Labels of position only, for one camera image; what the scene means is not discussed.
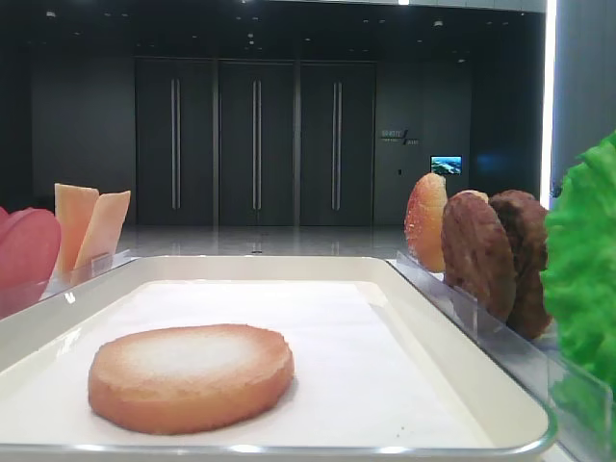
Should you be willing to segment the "green lettuce leaf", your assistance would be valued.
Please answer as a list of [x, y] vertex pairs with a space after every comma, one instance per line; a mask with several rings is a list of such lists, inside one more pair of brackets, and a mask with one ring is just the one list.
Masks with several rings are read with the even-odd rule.
[[544, 301], [562, 354], [615, 386], [615, 135], [580, 154], [545, 220]]

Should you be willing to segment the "brown meat patty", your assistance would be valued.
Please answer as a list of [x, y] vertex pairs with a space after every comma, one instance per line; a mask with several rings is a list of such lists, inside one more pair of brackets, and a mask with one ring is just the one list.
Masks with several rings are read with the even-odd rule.
[[444, 208], [441, 244], [445, 283], [506, 321], [514, 306], [516, 271], [506, 232], [489, 202], [466, 191], [451, 197]]
[[548, 211], [532, 194], [518, 190], [497, 193], [489, 204], [506, 232], [516, 271], [516, 297], [507, 325], [532, 340], [542, 335], [552, 321], [544, 306], [540, 277], [548, 263]]

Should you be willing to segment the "round bread slice in tray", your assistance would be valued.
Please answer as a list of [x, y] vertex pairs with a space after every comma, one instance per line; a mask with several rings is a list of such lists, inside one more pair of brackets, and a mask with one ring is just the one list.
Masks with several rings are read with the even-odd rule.
[[170, 327], [101, 346], [88, 375], [99, 417], [131, 431], [190, 434], [273, 408], [295, 376], [282, 334], [248, 324]]

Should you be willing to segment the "orange cheese slice thin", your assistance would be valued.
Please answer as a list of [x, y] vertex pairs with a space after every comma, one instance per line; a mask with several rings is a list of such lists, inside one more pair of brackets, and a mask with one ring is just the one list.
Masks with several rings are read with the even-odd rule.
[[103, 193], [98, 197], [77, 255], [76, 270], [94, 258], [116, 253], [130, 199], [130, 191]]

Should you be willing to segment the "brown meat patty right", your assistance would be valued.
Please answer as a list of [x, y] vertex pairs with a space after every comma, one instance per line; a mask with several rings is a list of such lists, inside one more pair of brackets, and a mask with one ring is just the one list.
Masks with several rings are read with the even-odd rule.
[[552, 321], [544, 306], [540, 277], [548, 263], [548, 211], [532, 194], [518, 190], [497, 193], [489, 204], [506, 232], [516, 271], [516, 297], [507, 325], [532, 340], [542, 335]]

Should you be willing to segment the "red tomato slice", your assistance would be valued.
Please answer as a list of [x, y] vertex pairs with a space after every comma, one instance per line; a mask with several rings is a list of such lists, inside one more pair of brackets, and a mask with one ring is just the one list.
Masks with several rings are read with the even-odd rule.
[[4, 208], [1, 209], [0, 233], [4, 234], [9, 231], [20, 218], [21, 210], [15, 212], [7, 212]]
[[48, 210], [27, 208], [1, 223], [1, 288], [47, 281], [61, 247], [62, 231]]

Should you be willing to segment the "red tomato slice behind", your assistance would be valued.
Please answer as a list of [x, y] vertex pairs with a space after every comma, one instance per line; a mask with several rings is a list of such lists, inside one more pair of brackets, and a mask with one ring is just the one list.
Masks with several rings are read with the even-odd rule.
[[1, 209], [0, 233], [4, 234], [9, 231], [20, 218], [21, 210], [15, 212], [7, 212], [4, 208]]

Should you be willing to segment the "dark triple door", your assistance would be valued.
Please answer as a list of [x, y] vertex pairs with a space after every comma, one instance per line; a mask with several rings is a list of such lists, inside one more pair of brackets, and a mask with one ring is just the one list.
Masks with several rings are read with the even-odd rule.
[[371, 224], [374, 92], [372, 64], [138, 60], [139, 223]]

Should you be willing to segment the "white rectangular metal tray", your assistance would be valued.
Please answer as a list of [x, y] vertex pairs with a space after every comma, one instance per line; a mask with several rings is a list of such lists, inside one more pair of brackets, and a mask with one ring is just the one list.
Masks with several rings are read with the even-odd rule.
[[[101, 345], [219, 322], [288, 341], [295, 380], [275, 409], [183, 436], [90, 411]], [[1, 323], [5, 461], [539, 461], [556, 435], [549, 406], [380, 259], [145, 257]]]

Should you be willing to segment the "clear acrylic left rack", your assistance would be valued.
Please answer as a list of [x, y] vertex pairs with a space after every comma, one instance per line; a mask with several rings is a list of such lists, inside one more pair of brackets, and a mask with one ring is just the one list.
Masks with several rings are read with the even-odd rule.
[[129, 263], [135, 257], [130, 250], [94, 257], [78, 269], [61, 275], [54, 272], [47, 280], [28, 282], [1, 290], [1, 319], [19, 313], [52, 295], [66, 292], [110, 270]]

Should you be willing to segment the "clear acrylic rack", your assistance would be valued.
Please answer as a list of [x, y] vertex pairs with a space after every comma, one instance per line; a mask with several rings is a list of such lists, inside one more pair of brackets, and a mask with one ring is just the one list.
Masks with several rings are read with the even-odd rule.
[[1, 319], [19, 313], [52, 295], [66, 292], [110, 270], [129, 263], [135, 257], [130, 250], [94, 257], [78, 269], [61, 275], [54, 272], [47, 280], [28, 282], [1, 290]]
[[410, 255], [399, 252], [395, 268], [498, 366], [555, 412], [557, 445], [569, 460], [615, 459], [615, 393], [561, 355], [555, 324], [539, 339], [526, 340]]

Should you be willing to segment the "clear acrylic right rack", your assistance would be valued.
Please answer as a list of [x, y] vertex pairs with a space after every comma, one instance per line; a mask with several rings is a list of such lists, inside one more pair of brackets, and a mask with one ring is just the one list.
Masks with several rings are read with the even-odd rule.
[[395, 268], [498, 366], [555, 412], [557, 445], [569, 460], [615, 459], [615, 393], [561, 355], [555, 324], [539, 339], [526, 340], [410, 255], [399, 252]]

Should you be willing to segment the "small wall screen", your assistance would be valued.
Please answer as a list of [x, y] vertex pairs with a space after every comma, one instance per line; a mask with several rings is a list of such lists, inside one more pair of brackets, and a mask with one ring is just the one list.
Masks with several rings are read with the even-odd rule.
[[439, 175], [461, 175], [462, 158], [460, 156], [431, 156], [430, 171]]

